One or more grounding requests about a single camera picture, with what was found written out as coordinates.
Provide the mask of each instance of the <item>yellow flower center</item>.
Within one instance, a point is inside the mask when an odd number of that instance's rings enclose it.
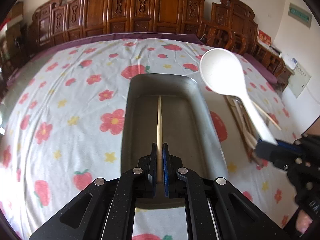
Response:
[[[118,119],[118,118],[113,118],[113,119],[111,120],[111,123],[112,123],[112,124],[118,124],[118,123],[119,123],[119,119]]]

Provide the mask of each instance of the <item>metal tray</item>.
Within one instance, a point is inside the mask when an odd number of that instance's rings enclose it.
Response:
[[[180,157],[185,167],[203,178],[228,178],[220,142],[198,84],[189,77],[170,74],[142,74],[130,82],[121,173],[136,167],[156,142],[159,95],[163,142],[168,143],[169,153]]]

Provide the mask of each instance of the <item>white spoon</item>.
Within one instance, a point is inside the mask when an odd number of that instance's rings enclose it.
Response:
[[[207,51],[200,60],[200,74],[214,92],[240,98],[261,139],[278,145],[248,96],[241,63],[232,52],[220,48]]]

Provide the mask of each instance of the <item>wooden chopstick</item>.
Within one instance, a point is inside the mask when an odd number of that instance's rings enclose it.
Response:
[[[163,182],[162,171],[162,113],[161,96],[158,97],[158,124],[157,124],[157,183]]]
[[[256,102],[252,101],[251,102],[253,103],[253,105],[261,112],[263,113],[274,125],[275,127],[277,127],[279,129],[279,131],[281,131],[281,127],[275,122],[275,120],[273,120],[270,115],[268,115],[260,106],[257,105]]]

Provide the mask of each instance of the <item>silver screw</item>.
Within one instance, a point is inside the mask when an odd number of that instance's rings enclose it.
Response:
[[[103,183],[104,183],[104,179],[102,178],[95,179],[94,181],[94,184],[97,186],[101,186]]]
[[[142,169],[139,168],[139,167],[137,167],[137,168],[134,168],[134,169],[132,170],[132,172],[133,172],[133,174],[140,174],[140,173],[142,173]]]
[[[227,183],[226,179],[225,178],[217,178],[217,183],[219,185],[224,185]]]
[[[295,161],[295,163],[297,163],[297,164],[301,164],[301,163],[302,163],[302,159],[299,158],[299,157],[296,158],[294,161]]]
[[[181,168],[178,169],[178,172],[179,172],[180,174],[186,174],[186,173],[188,172],[188,169],[187,169],[187,168],[184,168],[184,167],[181,167]]]
[[[307,190],[312,190],[312,188],[313,188],[312,182],[309,181],[309,182],[307,183],[306,187],[307,187]]]

